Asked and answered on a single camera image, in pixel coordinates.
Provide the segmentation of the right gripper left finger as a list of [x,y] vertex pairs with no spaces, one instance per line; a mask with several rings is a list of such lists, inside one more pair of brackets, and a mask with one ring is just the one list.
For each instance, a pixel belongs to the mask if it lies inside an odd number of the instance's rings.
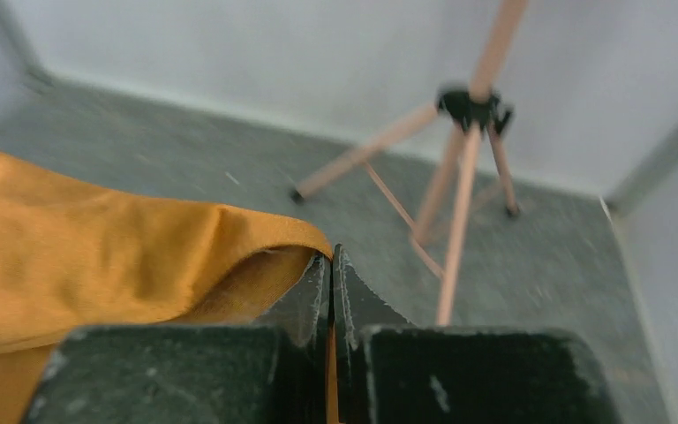
[[49,355],[25,423],[322,423],[331,264],[249,324],[95,325]]

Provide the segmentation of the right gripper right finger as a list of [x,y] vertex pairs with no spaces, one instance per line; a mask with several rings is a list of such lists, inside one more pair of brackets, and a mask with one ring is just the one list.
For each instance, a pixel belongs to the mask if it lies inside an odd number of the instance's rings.
[[338,417],[344,423],[618,423],[603,369],[556,328],[419,327],[333,258]]

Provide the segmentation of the orange cloth napkin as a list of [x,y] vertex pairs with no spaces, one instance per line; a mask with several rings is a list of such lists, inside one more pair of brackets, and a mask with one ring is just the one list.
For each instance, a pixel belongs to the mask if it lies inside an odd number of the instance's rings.
[[89,324],[247,321],[332,248],[315,226],[89,184],[0,152],[0,423]]

